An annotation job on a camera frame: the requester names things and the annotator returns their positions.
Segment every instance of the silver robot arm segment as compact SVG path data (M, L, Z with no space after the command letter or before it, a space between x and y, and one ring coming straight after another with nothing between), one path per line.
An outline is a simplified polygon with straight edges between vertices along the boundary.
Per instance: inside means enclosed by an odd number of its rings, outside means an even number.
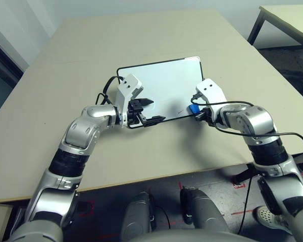
M128 103L141 91L141 82L129 75L118 86L115 105L93 105L82 110L81 116L68 126L49 168L45 170L26 209L25 223L9 241L20 238L63 240L60 230L72 222L78 198L76 189L100 134L115 125L127 125Z
M226 102L221 88L211 79L196 87L194 99L207 103ZM303 241L303 178L294 159L287 154L269 113L260 106L245 104L209 105L196 116L210 126L240 131L254 158L254 166L262 178L258 184L267 207L282 214L297 241Z

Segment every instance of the blue block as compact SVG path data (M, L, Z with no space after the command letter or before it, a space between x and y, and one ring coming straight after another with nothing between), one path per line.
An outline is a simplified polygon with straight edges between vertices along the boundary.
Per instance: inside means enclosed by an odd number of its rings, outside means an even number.
M200 113L200 108L196 104L191 104L188 106L193 114Z

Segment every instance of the table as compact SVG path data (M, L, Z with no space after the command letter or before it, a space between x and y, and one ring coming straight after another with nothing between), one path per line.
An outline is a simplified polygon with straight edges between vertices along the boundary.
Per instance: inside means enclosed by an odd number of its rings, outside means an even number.
M270 22L303 45L303 5L260 6L260 13L249 35L253 44L264 23Z
M199 56L205 77L228 100L265 107L281 132L303 134L303 97L214 10L65 21L0 110L0 202L26 199L49 166L66 127L95 102L116 69ZM113 100L116 84L111 86ZM291 154L296 137L282 139ZM252 161L243 138L194 118L105 131L80 191Z

